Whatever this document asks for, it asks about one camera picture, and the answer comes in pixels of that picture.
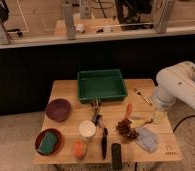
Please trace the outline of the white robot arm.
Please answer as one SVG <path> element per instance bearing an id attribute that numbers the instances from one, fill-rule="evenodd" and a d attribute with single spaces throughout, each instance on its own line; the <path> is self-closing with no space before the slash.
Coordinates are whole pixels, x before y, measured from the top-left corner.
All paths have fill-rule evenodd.
<path id="1" fill-rule="evenodd" d="M 160 123 L 177 99 L 195 110 L 195 63 L 190 61 L 161 69 L 156 75 L 157 86 L 151 95 L 155 106 L 153 122 Z"/>

